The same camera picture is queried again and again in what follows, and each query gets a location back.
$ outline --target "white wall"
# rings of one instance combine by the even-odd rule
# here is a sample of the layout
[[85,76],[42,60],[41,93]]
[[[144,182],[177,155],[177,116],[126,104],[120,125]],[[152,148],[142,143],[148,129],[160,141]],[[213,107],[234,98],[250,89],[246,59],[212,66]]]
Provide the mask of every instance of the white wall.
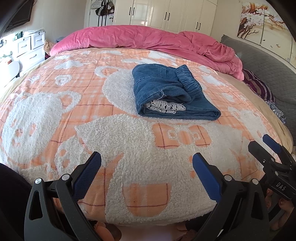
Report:
[[44,28],[48,41],[55,42],[84,27],[87,0],[37,0],[30,22],[5,33]]
[[[296,73],[296,68],[294,68],[289,62],[287,62],[277,54],[261,47],[260,45],[237,37],[243,2],[247,2],[247,0],[218,0],[211,37],[220,42],[221,37],[223,36],[223,34],[225,34],[233,39],[248,43],[272,55]],[[268,4],[265,0],[254,0],[251,2]]]

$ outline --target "drawer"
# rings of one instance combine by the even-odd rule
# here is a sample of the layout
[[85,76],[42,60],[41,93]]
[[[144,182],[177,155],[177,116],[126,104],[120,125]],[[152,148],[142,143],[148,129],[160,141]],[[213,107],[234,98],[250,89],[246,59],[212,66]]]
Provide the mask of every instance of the drawer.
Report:
[[31,37],[22,38],[15,43],[15,56],[20,56],[31,50]]
[[38,32],[31,35],[32,49],[35,49],[41,45],[44,45],[44,42],[45,42],[45,32]]
[[23,54],[22,56],[18,57],[18,61],[20,63],[20,71],[25,71],[40,61],[44,60],[45,52],[43,50],[43,46],[40,46],[33,51]]

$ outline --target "orange checkered blanket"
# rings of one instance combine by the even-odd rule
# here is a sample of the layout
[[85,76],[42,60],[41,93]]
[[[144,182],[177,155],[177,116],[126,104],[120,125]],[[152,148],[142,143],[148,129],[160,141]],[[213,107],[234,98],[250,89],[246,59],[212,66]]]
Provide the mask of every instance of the orange checkered blanket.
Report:
[[[186,64],[221,117],[138,116],[131,71],[141,63]],[[280,142],[267,119],[215,71],[149,50],[65,51],[31,73],[1,105],[0,116],[1,162],[30,183],[58,179],[100,152],[102,167],[79,205],[87,218],[114,224],[203,215],[215,202],[193,170],[193,154],[250,180],[262,169],[248,153],[249,142],[265,146],[266,133]]]

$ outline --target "purple striped fabric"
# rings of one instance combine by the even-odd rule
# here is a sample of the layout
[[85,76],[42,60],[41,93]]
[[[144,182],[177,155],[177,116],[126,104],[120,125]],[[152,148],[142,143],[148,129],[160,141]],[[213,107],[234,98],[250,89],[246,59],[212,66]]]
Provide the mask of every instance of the purple striped fabric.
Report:
[[275,103],[275,98],[271,90],[264,84],[253,72],[243,69],[244,82],[247,86],[265,101],[272,101]]

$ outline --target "beige sheet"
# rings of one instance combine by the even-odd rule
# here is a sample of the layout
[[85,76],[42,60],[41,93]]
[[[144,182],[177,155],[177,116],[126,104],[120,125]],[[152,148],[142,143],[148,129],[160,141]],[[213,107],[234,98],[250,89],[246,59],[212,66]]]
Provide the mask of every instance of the beige sheet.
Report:
[[[38,65],[36,68],[32,69],[30,72],[22,76],[15,82],[10,82],[0,93],[0,104],[2,104],[6,98],[18,87],[23,80],[33,71],[46,64],[51,58],[44,61],[42,64]],[[276,133],[278,134],[282,145],[291,153],[293,150],[293,138],[290,131],[287,127],[279,120],[279,118],[274,114],[274,112],[269,108],[269,106],[262,100],[259,96],[253,93],[247,85],[241,81],[238,81],[234,77],[228,74],[223,74],[217,72],[219,76],[223,77],[230,84],[236,87],[239,91],[241,91],[257,108],[258,110],[266,117],[266,119],[270,122]]]
[[287,127],[280,121],[280,119],[275,115],[275,113],[269,108],[263,99],[254,92],[244,83],[238,81],[236,78],[228,74],[223,74],[217,72],[219,76],[223,77],[235,88],[244,94],[254,106],[265,116],[265,118],[270,122],[276,133],[278,134],[282,145],[291,153],[293,150],[293,138]]

